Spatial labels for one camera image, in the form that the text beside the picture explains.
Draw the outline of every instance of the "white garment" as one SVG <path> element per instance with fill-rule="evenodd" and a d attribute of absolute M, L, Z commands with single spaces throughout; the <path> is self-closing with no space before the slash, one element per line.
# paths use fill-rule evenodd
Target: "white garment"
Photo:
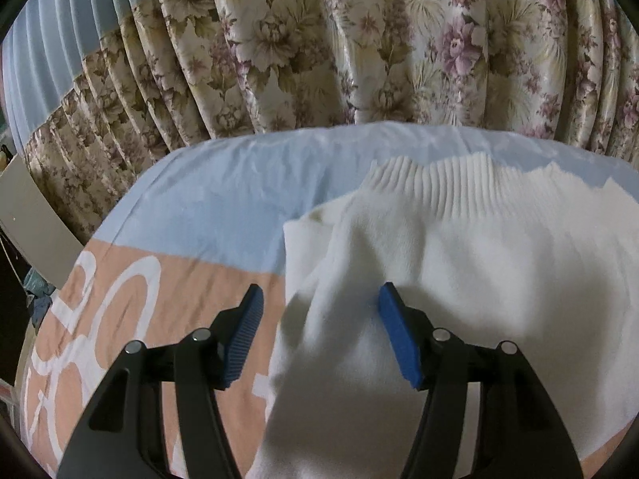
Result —
<path fill-rule="evenodd" d="M 469 344 L 515 341 L 582 459 L 639 410 L 639 205 L 554 164 L 398 158 L 284 226 L 287 309 L 248 477 L 399 477 L 426 393 L 376 310 L 405 303 Z"/>

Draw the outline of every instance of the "metal screw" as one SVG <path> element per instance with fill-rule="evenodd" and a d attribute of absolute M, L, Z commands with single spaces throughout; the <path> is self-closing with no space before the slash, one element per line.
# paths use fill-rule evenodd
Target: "metal screw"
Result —
<path fill-rule="evenodd" d="M 142 342 L 139 340 L 132 340 L 125 347 L 124 350 L 129 354 L 135 354 L 142 349 Z"/>
<path fill-rule="evenodd" d="M 506 340 L 506 342 L 502 342 L 501 345 L 502 351 L 506 354 L 516 354 L 519 351 L 517 348 L 517 344 L 511 342 L 510 340 Z"/>
<path fill-rule="evenodd" d="M 211 331 L 208 328 L 197 328 L 191 337 L 196 342 L 202 342 L 211 336 Z"/>
<path fill-rule="evenodd" d="M 446 342 L 450 339 L 450 332 L 448 331 L 448 329 L 437 328 L 435 331 L 433 331 L 433 338 L 437 342 Z"/>

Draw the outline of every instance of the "curtain fold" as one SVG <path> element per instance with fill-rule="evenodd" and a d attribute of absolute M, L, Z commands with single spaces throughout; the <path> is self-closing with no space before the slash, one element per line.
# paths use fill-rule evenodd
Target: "curtain fold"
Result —
<path fill-rule="evenodd" d="M 81 241 L 167 153 L 236 135 L 483 126 L 639 166 L 639 36 L 614 0 L 34 2 L 3 43 L 8 118 Z"/>

